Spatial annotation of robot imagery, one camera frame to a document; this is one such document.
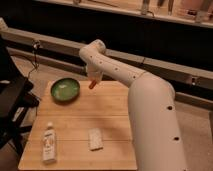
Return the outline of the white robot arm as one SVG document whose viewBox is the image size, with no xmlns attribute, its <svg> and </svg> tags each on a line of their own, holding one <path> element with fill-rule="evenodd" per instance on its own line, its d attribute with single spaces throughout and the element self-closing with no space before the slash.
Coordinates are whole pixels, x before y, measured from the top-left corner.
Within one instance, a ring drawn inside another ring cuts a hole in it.
<svg viewBox="0 0 213 171">
<path fill-rule="evenodd" d="M 128 87 L 137 171 L 189 171 L 175 110 L 175 90 L 166 80 L 105 55 L 97 39 L 79 51 L 93 85 L 104 74 Z"/>
</svg>

